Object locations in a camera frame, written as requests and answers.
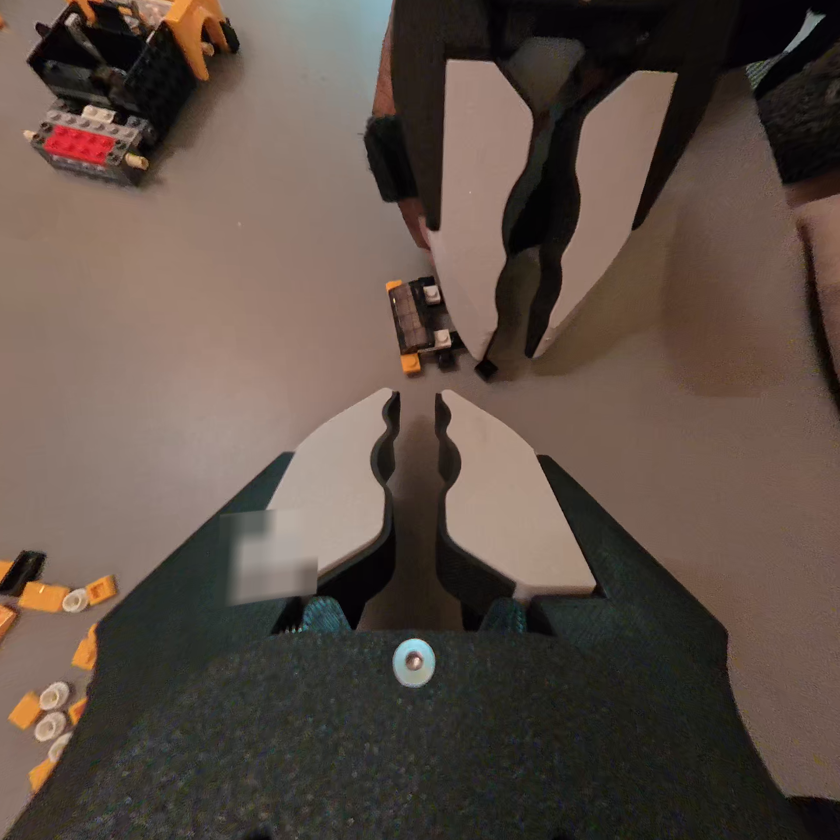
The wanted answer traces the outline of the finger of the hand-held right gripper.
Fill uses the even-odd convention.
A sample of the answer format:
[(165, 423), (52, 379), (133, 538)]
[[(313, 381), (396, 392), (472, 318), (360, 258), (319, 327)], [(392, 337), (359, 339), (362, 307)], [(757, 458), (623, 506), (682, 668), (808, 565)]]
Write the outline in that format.
[(476, 361), (497, 331), (497, 285), (508, 260), (502, 222), (529, 160), (532, 124), (495, 63), (447, 62), (440, 220), (428, 236), (449, 317)]
[(548, 160), (551, 219), (528, 315), (530, 359), (557, 340), (632, 233), (677, 78), (637, 70), (559, 124), (560, 147)]

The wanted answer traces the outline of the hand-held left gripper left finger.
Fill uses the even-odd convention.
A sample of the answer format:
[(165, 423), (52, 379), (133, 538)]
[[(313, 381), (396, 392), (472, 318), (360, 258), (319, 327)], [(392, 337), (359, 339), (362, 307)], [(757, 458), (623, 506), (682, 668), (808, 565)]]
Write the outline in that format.
[(295, 450), (268, 502), (289, 526), (290, 558), (314, 561), (327, 581), (382, 535), (385, 483), (377, 446), (398, 420), (400, 394), (380, 390), (321, 424)]

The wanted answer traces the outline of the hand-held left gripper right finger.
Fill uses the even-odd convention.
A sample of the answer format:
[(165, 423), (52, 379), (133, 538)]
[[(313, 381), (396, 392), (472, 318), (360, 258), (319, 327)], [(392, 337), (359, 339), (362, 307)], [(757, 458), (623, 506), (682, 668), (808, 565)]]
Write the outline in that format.
[(588, 596), (595, 577), (530, 444), (452, 390), (436, 394), (437, 576), (460, 601)]

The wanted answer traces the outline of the small lego subassembly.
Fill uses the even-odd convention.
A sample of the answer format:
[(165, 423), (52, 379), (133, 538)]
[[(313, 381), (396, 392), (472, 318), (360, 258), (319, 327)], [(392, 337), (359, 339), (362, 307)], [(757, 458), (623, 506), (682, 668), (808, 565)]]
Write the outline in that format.
[(435, 364), (440, 371), (455, 370), (466, 345), (449, 315), (438, 279), (391, 280), (385, 291), (403, 374), (420, 375), (425, 363)]

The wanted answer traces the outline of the pile of small lego pieces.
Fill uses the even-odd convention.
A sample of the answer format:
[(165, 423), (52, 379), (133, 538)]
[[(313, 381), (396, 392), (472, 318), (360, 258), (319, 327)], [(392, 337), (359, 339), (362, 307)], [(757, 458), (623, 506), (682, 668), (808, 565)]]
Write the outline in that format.
[[(81, 586), (45, 582), (46, 561), (46, 554), (36, 550), (23, 550), (14, 560), (2, 560), (2, 642), (27, 613), (80, 615), (109, 604), (119, 594), (114, 574)], [(55, 771), (88, 707), (88, 685), (98, 659), (97, 632), (98, 624), (93, 623), (81, 637), (68, 675), (26, 689), (15, 702), (2, 700), (2, 723), (31, 738), (42, 752), (26, 773), (29, 799)]]

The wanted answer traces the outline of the orange black lego car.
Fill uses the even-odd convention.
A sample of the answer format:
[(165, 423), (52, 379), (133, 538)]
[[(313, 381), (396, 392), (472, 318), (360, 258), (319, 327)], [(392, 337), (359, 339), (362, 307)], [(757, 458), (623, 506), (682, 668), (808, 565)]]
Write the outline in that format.
[(201, 82), (235, 54), (218, 1), (69, 1), (27, 64), (54, 95), (29, 147), (58, 171), (137, 186)]

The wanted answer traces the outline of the person's right hand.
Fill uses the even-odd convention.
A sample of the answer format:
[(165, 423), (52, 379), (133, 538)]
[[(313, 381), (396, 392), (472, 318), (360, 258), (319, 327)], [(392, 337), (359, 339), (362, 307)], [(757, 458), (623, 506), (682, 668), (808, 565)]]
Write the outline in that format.
[[(382, 41), (380, 65), (377, 73), (371, 116), (385, 118), (396, 115), (396, 106), (392, 84), (392, 33), (393, 14), (388, 19), (387, 29)], [(406, 198), (397, 204), (403, 221), (417, 247), (431, 254), (427, 242), (427, 228), (425, 225), (425, 211), (419, 199)]]

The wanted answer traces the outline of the beige sweatshirt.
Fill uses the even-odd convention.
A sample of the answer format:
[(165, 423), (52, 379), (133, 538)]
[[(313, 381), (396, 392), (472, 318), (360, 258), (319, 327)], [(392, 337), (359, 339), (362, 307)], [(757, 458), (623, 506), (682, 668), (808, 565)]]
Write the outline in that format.
[(819, 367), (839, 407), (839, 194), (838, 174), (790, 187), (801, 237), (806, 305)]

